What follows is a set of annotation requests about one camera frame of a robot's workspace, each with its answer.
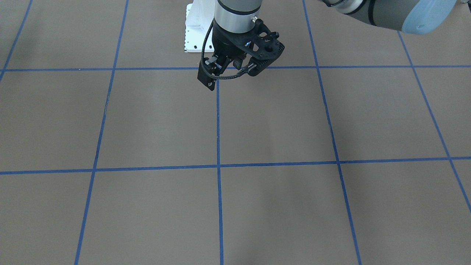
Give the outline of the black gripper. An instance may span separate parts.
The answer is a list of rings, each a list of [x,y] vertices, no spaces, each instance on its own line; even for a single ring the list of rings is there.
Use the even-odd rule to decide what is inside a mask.
[[[225,30],[220,25],[212,25],[212,45],[214,53],[212,57],[216,60],[213,63],[206,64],[203,61],[199,62],[197,79],[210,91],[214,91],[216,87],[216,78],[212,77],[213,73],[219,68],[227,68],[232,61],[239,61],[242,64],[247,55],[252,56],[252,52],[246,52],[237,44],[241,44],[241,39],[246,38],[249,43],[246,48],[251,50],[254,44],[251,43],[254,37],[254,28],[244,33],[233,33]]]

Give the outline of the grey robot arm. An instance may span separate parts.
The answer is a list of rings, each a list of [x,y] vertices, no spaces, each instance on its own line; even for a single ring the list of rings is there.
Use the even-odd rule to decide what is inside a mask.
[[[452,12],[456,0],[324,0],[336,13],[374,27],[425,35]],[[217,0],[202,47],[212,39],[214,52],[201,58],[197,79],[213,91],[217,80],[255,77],[284,52],[279,33],[259,18],[261,0]]]

